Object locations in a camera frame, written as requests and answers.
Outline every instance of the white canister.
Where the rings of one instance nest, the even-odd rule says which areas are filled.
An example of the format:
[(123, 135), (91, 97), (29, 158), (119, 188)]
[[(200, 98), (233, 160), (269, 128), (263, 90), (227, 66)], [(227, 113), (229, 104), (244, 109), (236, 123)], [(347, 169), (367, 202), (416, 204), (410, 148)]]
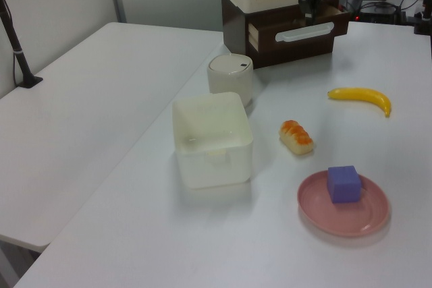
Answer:
[(235, 92), (245, 107), (252, 99), (253, 62), (240, 54), (224, 54), (214, 58), (207, 67), (212, 94)]

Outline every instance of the drawer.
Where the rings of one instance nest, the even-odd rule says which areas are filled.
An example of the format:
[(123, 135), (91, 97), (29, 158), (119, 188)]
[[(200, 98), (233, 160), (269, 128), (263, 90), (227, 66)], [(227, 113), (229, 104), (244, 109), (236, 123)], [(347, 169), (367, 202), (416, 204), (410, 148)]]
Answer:
[(304, 14), (299, 6), (262, 11), (248, 16), (248, 41), (258, 53), (279, 51), (295, 47), (299, 42), (315, 42), (320, 38), (334, 38), (346, 34), (349, 13), (342, 13), (332, 2), (323, 1), (317, 15), (317, 24), (333, 22), (334, 27), (328, 34), (294, 42), (276, 41), (276, 35), (306, 26)]

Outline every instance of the banana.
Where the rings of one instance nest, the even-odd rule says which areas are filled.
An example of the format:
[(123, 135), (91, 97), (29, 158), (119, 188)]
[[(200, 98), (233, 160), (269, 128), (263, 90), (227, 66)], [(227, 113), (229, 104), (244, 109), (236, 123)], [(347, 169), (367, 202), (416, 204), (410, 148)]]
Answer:
[(383, 93), (369, 88), (336, 88), (327, 93), (329, 98), (340, 100), (363, 100), (381, 108), (386, 117), (390, 116), (392, 103)]

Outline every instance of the bread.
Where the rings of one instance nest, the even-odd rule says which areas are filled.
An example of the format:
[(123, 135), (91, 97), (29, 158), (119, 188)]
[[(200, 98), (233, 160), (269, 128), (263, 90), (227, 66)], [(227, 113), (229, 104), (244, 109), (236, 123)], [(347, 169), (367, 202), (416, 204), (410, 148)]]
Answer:
[(281, 141), (295, 154), (306, 154), (313, 150), (309, 134), (296, 121), (285, 121), (279, 130)]

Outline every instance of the plate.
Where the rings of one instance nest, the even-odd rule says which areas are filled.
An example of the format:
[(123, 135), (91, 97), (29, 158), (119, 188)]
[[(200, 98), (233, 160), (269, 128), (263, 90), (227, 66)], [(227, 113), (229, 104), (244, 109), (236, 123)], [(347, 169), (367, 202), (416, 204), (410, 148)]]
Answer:
[(310, 175), (298, 188), (301, 211), (315, 226), (334, 235), (356, 237), (379, 230), (389, 218), (389, 202), (378, 185), (358, 176), (362, 181), (360, 200), (334, 204), (327, 190), (327, 171)]

